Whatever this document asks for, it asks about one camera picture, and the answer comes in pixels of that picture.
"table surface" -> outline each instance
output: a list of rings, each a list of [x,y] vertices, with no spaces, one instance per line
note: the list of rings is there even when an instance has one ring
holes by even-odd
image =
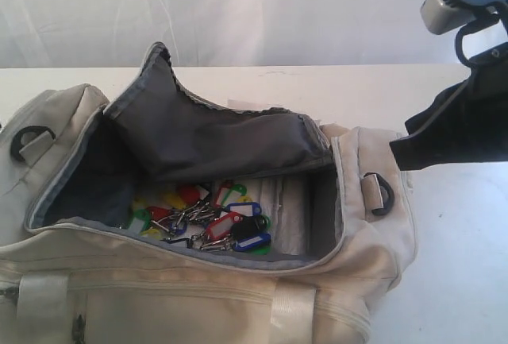
[[[0,118],[45,89],[79,83],[110,99],[137,68],[0,70]],[[323,123],[403,130],[441,90],[468,76],[455,64],[176,68],[213,102],[278,103]],[[505,342],[508,337],[508,164],[448,164],[414,173],[419,254],[375,312],[371,342]]]

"white wall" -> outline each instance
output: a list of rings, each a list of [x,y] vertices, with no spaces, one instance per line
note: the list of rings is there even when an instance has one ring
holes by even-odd
[[[157,40],[181,66],[455,61],[423,1],[0,0],[0,67],[137,66]]]

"black d-ring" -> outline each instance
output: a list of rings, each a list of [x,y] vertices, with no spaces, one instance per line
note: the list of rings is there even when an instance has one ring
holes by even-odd
[[[385,199],[385,197],[383,197],[383,207],[380,207],[378,209],[372,209],[371,212],[373,215],[377,215],[379,217],[381,217],[383,215],[387,215],[388,213],[391,212],[391,210],[394,207],[394,203],[395,203],[394,190],[391,188],[388,181],[386,181],[379,173],[375,173],[375,172],[365,173],[364,177],[367,177],[370,175],[376,176],[376,178],[378,179],[379,186],[382,189],[384,189],[385,192],[387,193],[387,199]]]
[[[51,137],[56,139],[55,133],[51,130],[49,127],[45,126],[28,126],[25,128],[20,129],[13,137],[13,140],[10,143],[10,155],[13,159],[16,161],[19,161],[20,163],[25,162],[25,158],[20,154],[20,151],[25,147],[22,143],[23,137],[27,133],[34,133],[36,134],[36,137],[40,136],[44,132],[49,132]]]

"bag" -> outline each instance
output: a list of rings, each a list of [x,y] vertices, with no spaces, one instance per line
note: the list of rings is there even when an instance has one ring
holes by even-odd
[[[366,342],[416,253],[397,137],[217,106],[161,43],[112,103],[89,84],[42,93],[0,133],[0,342]],[[256,189],[270,253],[129,225],[139,191],[224,180]]]

